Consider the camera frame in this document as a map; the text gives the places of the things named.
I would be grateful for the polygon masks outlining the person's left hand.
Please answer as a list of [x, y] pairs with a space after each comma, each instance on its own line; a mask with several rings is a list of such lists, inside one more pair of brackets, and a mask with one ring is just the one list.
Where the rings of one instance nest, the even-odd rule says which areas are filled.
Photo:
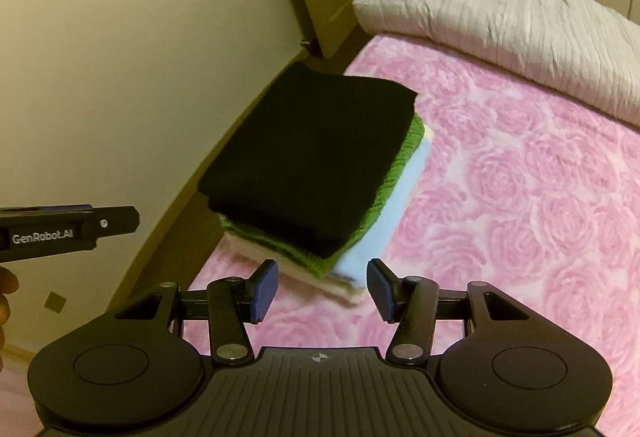
[[20, 282], [14, 273], [6, 269], [0, 268], [0, 349], [6, 345], [6, 334], [4, 334], [4, 326], [11, 316], [11, 307], [9, 296], [18, 291]]

